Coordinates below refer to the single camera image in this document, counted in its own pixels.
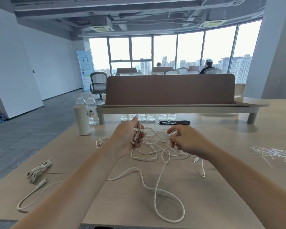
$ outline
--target sky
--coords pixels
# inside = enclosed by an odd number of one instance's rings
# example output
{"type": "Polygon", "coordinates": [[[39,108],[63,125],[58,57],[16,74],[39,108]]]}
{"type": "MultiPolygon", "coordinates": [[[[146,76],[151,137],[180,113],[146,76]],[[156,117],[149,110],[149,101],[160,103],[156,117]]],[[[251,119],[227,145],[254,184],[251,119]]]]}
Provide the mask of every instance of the sky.
{"type": "MultiPolygon", "coordinates": [[[[234,56],[252,56],[259,33],[261,21],[240,25],[236,40],[234,56]]],[[[230,57],[236,26],[207,30],[203,50],[203,59],[211,58],[214,64],[224,57],[230,57]]],[[[167,56],[168,62],[175,60],[176,34],[154,36],[154,65],[162,63],[162,57],[167,56]]],[[[202,49],[203,32],[179,34],[177,62],[185,59],[194,62],[200,59],[202,49]]],[[[151,37],[133,37],[133,59],[151,59],[151,37]]],[[[110,53],[112,60],[129,60],[128,38],[110,38],[110,53]]],[[[95,69],[109,68],[108,47],[106,38],[91,38],[90,46],[95,69]]],[[[130,67],[130,62],[112,63],[112,69],[118,67],[130,67]]]]}

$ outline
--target person's right hand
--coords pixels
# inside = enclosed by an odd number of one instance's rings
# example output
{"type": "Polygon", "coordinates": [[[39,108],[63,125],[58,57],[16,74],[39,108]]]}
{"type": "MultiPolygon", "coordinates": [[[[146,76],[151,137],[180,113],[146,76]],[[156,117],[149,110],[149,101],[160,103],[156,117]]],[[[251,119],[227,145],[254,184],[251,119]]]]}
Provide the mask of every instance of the person's right hand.
{"type": "Polygon", "coordinates": [[[171,147],[174,148],[175,144],[178,150],[199,158],[208,160],[215,147],[204,135],[196,129],[188,125],[175,125],[168,129],[167,133],[170,134],[176,129],[178,133],[170,137],[171,147]]]}

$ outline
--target cityscape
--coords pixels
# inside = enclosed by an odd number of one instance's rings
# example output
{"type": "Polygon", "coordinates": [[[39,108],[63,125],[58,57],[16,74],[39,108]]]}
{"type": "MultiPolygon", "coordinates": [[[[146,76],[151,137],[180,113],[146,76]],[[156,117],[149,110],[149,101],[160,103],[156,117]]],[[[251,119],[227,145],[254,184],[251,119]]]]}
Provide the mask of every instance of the cityscape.
{"type": "MultiPolygon", "coordinates": [[[[238,56],[232,58],[230,73],[235,75],[235,83],[246,83],[250,64],[251,64],[252,56],[251,55],[244,55],[244,56],[238,56]]],[[[228,72],[228,66],[229,66],[230,57],[224,57],[221,60],[218,61],[217,64],[213,61],[213,66],[216,68],[219,68],[222,70],[222,73],[228,72]]],[[[137,64],[135,67],[137,68],[137,71],[141,71],[142,75],[150,75],[152,70],[152,62],[140,62],[140,64],[137,64]]],[[[200,65],[200,59],[194,61],[194,62],[187,62],[186,60],[180,60],[180,62],[177,62],[176,69],[180,67],[186,67],[189,68],[189,66],[199,66],[200,65]]],[[[175,60],[167,61],[167,56],[162,57],[162,66],[172,66],[175,68],[175,60]]],[[[110,69],[99,69],[95,70],[95,72],[100,71],[106,73],[108,76],[110,76],[110,69]]],[[[112,70],[112,74],[116,74],[116,69],[112,70]]]]}

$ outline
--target desk leg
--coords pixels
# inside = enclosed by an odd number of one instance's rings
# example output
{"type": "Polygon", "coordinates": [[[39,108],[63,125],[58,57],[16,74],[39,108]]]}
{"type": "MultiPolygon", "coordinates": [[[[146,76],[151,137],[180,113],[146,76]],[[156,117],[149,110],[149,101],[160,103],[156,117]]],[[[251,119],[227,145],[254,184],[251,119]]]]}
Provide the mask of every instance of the desk leg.
{"type": "Polygon", "coordinates": [[[249,113],[247,124],[254,125],[256,116],[257,116],[257,112],[256,113],[249,113]]]}
{"type": "Polygon", "coordinates": [[[104,114],[103,114],[103,107],[102,107],[102,105],[96,105],[96,111],[98,112],[100,125],[104,125],[104,124],[105,124],[105,119],[104,119],[104,114]]]}

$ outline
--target hand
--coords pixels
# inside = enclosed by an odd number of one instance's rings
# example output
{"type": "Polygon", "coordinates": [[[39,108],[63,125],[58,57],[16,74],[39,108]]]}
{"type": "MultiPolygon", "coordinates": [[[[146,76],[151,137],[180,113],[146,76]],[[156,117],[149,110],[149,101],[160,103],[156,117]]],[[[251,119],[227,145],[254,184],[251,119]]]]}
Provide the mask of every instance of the hand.
{"type": "Polygon", "coordinates": [[[144,137],[143,132],[141,132],[137,143],[134,145],[131,143],[137,133],[137,131],[133,130],[138,127],[137,122],[138,118],[134,117],[131,121],[120,123],[110,137],[110,141],[113,141],[113,143],[118,145],[119,149],[121,149],[120,157],[126,156],[131,149],[139,148],[141,146],[144,137]]]}
{"type": "Polygon", "coordinates": [[[170,134],[174,129],[176,129],[178,133],[170,137],[170,145],[172,148],[174,148],[176,144],[178,150],[183,150],[186,153],[196,155],[204,160],[209,159],[215,145],[206,139],[204,135],[188,125],[175,125],[169,128],[167,133],[170,134]]]}

